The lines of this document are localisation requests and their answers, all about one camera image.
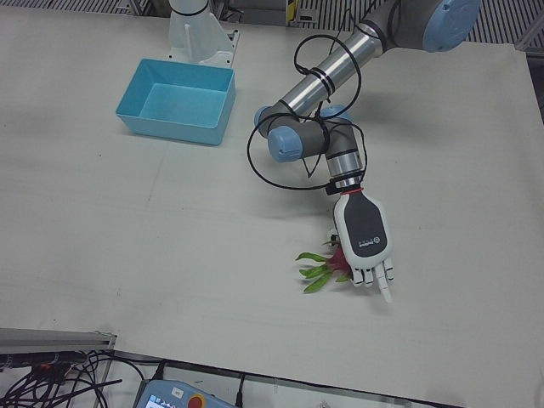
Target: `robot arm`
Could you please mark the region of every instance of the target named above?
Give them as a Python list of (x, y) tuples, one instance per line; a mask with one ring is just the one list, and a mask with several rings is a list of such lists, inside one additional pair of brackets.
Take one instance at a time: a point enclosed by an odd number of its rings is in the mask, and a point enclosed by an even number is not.
[(349, 114), (342, 106), (332, 106), (320, 112), (322, 122), (300, 122), (299, 117), (329, 98), (361, 66), (392, 48), (453, 49), (472, 29), (479, 4), (480, 0), (388, 0), (275, 105), (255, 115), (255, 126), (268, 139), (269, 152), (278, 162), (325, 153), (331, 175), (327, 194), (341, 193), (334, 208), (334, 235), (351, 266), (352, 283), (369, 286), (376, 276), (388, 303), (392, 301), (388, 281), (393, 279), (391, 236), (382, 204), (360, 188), (364, 168)]
[[(472, 29), (480, 0), (388, 0), (358, 24), (344, 42), (359, 67), (392, 48), (449, 51)], [(305, 115), (330, 97), (356, 71), (343, 48), (329, 55), (274, 106), (258, 112)]]

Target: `red emergency stop button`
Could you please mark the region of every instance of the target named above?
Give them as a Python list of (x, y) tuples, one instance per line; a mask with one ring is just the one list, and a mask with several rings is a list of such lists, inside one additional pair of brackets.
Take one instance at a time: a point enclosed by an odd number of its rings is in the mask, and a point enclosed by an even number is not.
[(187, 405), (187, 408), (205, 408), (206, 407), (206, 400), (204, 399), (203, 395), (195, 394), (189, 399), (189, 404)]

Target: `white table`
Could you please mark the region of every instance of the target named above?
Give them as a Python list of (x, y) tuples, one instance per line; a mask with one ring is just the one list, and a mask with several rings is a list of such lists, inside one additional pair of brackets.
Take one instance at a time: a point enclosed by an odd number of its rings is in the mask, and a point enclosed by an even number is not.
[[(0, 8), (0, 326), (114, 332), (129, 352), (453, 405), (540, 406), (544, 134), (524, 55), (465, 43), (365, 67), (351, 115), (394, 235), (387, 305), (349, 284), (303, 295), (294, 258), (321, 250), (334, 197), (275, 190), (247, 165), (253, 113), (299, 79), (308, 32), (239, 27), (229, 127), (204, 147), (132, 135), (115, 116), (139, 60), (167, 56), (167, 25)], [(327, 49), (310, 47), (308, 64)], [(262, 139), (254, 151), (271, 178), (306, 182)]]

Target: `light blue tray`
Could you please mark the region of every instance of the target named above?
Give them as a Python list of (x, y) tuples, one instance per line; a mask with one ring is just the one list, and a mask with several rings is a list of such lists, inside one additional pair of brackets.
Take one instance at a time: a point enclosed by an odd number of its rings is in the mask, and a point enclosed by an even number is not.
[(116, 114), (138, 134), (219, 145), (234, 101), (230, 68), (142, 59)]

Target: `white mount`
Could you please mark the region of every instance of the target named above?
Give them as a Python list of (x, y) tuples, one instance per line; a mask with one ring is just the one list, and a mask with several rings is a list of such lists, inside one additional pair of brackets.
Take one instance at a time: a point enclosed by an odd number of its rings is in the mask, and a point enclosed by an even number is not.
[(232, 41), (215, 15), (210, 12), (207, 0), (169, 0), (170, 58), (191, 64), (231, 66), (238, 42), (238, 31)]

